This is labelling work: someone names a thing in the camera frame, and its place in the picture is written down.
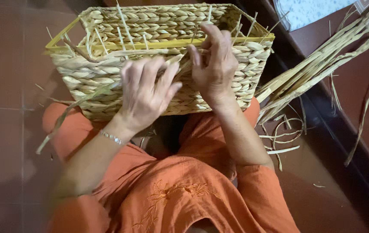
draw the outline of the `yellow metal frame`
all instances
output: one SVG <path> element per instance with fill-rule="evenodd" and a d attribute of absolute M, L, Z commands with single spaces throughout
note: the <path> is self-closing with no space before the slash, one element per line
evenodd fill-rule
<path fill-rule="evenodd" d="M 81 18 L 78 16 L 74 21 L 72 21 L 68 26 L 66 26 L 58 35 L 56 35 L 46 46 L 45 46 L 45 53 L 50 54 L 57 51 L 63 51 L 68 50 L 66 46 L 56 46 L 58 41 L 61 40 L 61 36 L 63 36 L 66 32 L 72 29 L 72 27 L 78 23 L 78 21 Z M 262 31 L 267 32 L 265 28 L 263 28 L 260 24 L 255 23 L 257 26 L 259 26 Z M 269 33 L 266 37 L 248 37 L 246 41 L 254 41 L 254 42 L 260 42 L 260 41 L 273 41 L 275 39 L 275 36 L 273 33 Z M 186 47 L 190 44 L 192 39 L 180 39 L 180 40 L 171 40 L 171 41 L 165 41 L 165 42 L 148 42 L 147 45 L 149 46 L 149 49 L 163 49 L 163 48 L 177 48 L 177 47 Z M 201 45 L 202 42 L 205 40 L 205 38 L 199 38 L 199 39 L 193 39 L 192 45 L 198 46 Z M 243 42 L 245 40 L 245 37 L 237 37 L 235 43 Z M 133 45 L 131 44 L 124 44 L 127 50 L 133 49 Z M 134 46 L 136 49 L 146 49 L 146 45 L 144 43 L 135 43 Z M 83 46 L 77 46 L 79 49 L 86 51 L 86 47 Z M 93 45 L 92 48 L 95 49 L 103 49 L 102 45 Z M 110 50 L 122 50 L 122 45 L 112 44 L 112 45 L 106 45 L 106 49 Z"/>

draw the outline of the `braided weave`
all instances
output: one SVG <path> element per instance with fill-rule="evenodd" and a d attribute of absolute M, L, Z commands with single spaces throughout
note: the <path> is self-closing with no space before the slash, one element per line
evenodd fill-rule
<path fill-rule="evenodd" d="M 172 6 L 147 6 L 147 7 L 124 7 L 121 8 L 125 23 L 129 27 L 129 33 L 134 43 L 142 43 L 143 35 L 149 42 L 161 42 L 174 39 L 201 38 L 204 33 L 195 27 L 201 22 L 207 21 L 208 4 L 183 4 Z M 232 4 L 211 4 L 210 22 L 220 29 L 231 31 L 239 24 L 241 15 L 246 16 L 251 22 L 253 19 Z M 121 21 L 117 8 L 88 8 L 80 14 L 81 21 L 86 29 L 87 36 L 79 45 L 101 45 L 99 37 L 104 45 L 120 42 L 129 43 L 130 39 Z M 250 35 L 264 36 L 259 27 L 254 27 Z M 266 60 L 270 55 L 271 41 L 261 43 L 247 41 L 237 43 L 232 47 L 232 53 L 239 61 L 238 69 L 232 82 L 235 98 L 242 109 L 248 108 L 254 96 L 256 85 L 264 69 Z M 166 59 L 177 54 L 184 54 L 183 47 L 160 50 Z M 63 75 L 63 81 L 69 88 L 75 100 L 94 93 L 96 89 L 121 82 L 120 70 L 125 61 L 125 56 L 114 56 L 112 50 L 105 55 L 104 49 L 91 51 L 95 57 L 104 58 L 99 63 L 87 61 L 84 57 L 70 54 L 51 54 L 53 63 L 59 73 Z M 143 56 L 133 54 L 128 59 L 139 59 Z M 183 87 L 172 99 L 164 115 L 187 114 L 194 112 L 207 112 L 211 108 L 203 100 L 200 93 L 194 89 L 191 78 L 191 65 L 189 56 L 184 56 L 180 61 L 180 75 L 175 77 L 183 83 Z M 122 104 L 122 90 L 113 89 L 94 99 L 80 105 L 84 115 L 94 121 L 108 121 L 120 109 Z"/>

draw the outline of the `lap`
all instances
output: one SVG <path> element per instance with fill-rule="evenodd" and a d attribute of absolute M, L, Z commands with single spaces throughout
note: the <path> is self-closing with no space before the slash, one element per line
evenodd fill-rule
<path fill-rule="evenodd" d="M 45 110 L 42 124 L 46 133 L 53 130 L 58 117 L 66 108 L 64 104 L 53 103 Z M 72 109 L 57 134 L 51 139 L 51 143 L 60 160 L 66 163 L 104 126 L 101 124 L 94 128 L 92 122 L 84 117 L 81 110 Z M 114 156 L 94 193 L 99 196 L 99 199 L 107 197 L 126 183 L 134 181 L 140 176 L 138 171 L 145 169 L 155 160 L 138 146 L 129 143 Z"/>
<path fill-rule="evenodd" d="M 252 127 L 256 125 L 260 106 L 253 98 L 244 111 Z M 180 134 L 178 156 L 194 157 L 217 169 L 230 180 L 236 177 L 234 161 L 229 155 L 220 122 L 213 112 L 191 114 Z"/>

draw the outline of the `woven basket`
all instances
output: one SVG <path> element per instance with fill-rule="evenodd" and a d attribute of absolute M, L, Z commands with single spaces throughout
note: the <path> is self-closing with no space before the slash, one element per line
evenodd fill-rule
<path fill-rule="evenodd" d="M 120 9 L 123 18 L 118 8 L 88 8 L 46 46 L 75 100 L 103 86 L 120 82 L 119 72 L 126 59 L 135 60 L 161 54 L 166 60 L 180 61 L 180 71 L 175 80 L 183 82 L 182 89 L 172 99 L 164 115 L 211 111 L 198 90 L 194 89 L 191 63 L 185 49 L 190 43 L 197 47 L 205 40 L 205 34 L 198 26 L 210 21 L 220 29 L 232 32 L 232 52 L 239 61 L 232 89 L 239 106 L 242 109 L 249 107 L 275 38 L 254 18 L 232 4 L 203 3 Z M 242 16 L 250 21 L 245 27 L 252 26 L 249 37 L 239 31 Z M 87 35 L 75 46 L 65 38 L 68 39 L 67 32 L 78 21 L 81 21 Z M 56 46 L 60 40 L 68 44 Z M 121 104 L 122 89 L 116 87 L 83 102 L 80 107 L 88 119 L 108 121 Z"/>

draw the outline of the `person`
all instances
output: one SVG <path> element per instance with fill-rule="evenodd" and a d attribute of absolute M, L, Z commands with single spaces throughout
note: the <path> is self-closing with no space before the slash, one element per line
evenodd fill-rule
<path fill-rule="evenodd" d="M 127 61 L 123 103 L 98 133 L 73 109 L 52 139 L 65 169 L 52 194 L 50 232 L 299 232 L 272 160 L 254 130 L 259 103 L 242 112 L 231 88 L 238 61 L 229 31 L 202 24 L 201 56 L 190 45 L 192 77 L 213 112 L 190 114 L 180 149 L 163 160 L 125 142 L 151 125 L 182 83 L 161 57 Z M 50 133 L 66 106 L 53 103 Z M 237 179 L 237 188 L 232 183 Z"/>

